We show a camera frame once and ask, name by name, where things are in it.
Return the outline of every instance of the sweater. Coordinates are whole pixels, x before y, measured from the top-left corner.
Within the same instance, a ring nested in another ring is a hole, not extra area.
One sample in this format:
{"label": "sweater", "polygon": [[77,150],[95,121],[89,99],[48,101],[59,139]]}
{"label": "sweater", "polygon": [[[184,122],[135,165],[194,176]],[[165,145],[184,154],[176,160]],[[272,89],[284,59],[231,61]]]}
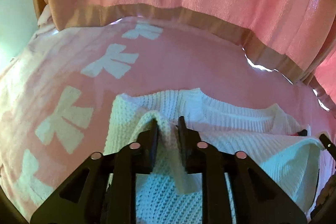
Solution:
{"label": "sweater", "polygon": [[[304,212],[309,210],[324,148],[317,138],[290,136],[303,129],[293,117],[277,104],[256,110],[215,100],[200,89],[167,90],[140,97],[118,95],[112,106],[104,154],[136,141],[154,118],[160,128],[154,170],[137,175],[138,223],[202,222],[201,174],[186,174],[179,155],[175,125],[180,116],[218,150],[245,151]],[[227,187],[235,223],[230,182]]]}

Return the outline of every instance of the pink bedsheet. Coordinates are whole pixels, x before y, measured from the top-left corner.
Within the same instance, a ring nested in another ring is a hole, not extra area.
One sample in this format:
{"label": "pink bedsheet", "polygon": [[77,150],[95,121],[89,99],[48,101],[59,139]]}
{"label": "pink bedsheet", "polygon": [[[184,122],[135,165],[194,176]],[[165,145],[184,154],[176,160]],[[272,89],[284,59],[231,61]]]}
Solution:
{"label": "pink bedsheet", "polygon": [[[2,73],[1,187],[29,220],[84,159],[103,150],[117,94],[197,87],[236,106],[278,103],[313,135],[327,130],[336,141],[336,119],[309,87],[252,68],[241,48],[205,31],[126,18],[37,37]],[[334,166],[323,152],[318,191]]]}

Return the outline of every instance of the white knit sweater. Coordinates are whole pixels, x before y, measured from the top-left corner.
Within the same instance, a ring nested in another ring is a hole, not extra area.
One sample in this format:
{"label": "white knit sweater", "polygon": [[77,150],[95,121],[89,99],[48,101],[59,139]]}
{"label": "white knit sweater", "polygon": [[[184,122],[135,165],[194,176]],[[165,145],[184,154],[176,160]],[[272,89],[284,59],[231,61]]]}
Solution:
{"label": "white knit sweater", "polygon": [[304,212],[309,210],[323,146],[316,138],[288,136],[303,129],[293,117],[277,104],[256,110],[212,99],[200,89],[167,90],[140,97],[118,95],[110,116],[104,154],[135,141],[153,118],[160,127],[153,173],[137,177],[139,223],[202,222],[201,175],[187,175],[179,157],[175,125],[180,116],[218,150],[245,151]]}

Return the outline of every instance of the white wall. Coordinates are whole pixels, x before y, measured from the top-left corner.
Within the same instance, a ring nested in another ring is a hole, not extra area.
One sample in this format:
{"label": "white wall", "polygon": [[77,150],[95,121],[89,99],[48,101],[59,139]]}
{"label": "white wall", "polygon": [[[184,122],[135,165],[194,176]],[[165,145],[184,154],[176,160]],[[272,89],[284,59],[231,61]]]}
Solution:
{"label": "white wall", "polygon": [[0,0],[0,71],[37,30],[33,0]]}

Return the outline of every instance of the knitted fabric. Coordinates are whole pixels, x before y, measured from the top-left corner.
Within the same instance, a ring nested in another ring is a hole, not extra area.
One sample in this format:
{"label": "knitted fabric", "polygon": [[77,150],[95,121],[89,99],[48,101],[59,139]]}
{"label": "knitted fabric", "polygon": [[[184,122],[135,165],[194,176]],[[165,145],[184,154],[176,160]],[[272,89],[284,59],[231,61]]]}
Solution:
{"label": "knitted fabric", "polygon": [[[175,125],[180,116],[220,151],[245,151],[304,212],[311,207],[323,146],[316,138],[289,136],[303,128],[277,104],[260,110],[236,107],[200,89],[122,94],[113,102],[104,154],[135,141],[153,118],[160,128],[154,170],[137,176],[138,223],[202,222],[201,175],[187,175],[179,156]],[[235,222],[231,191],[229,196]]]}

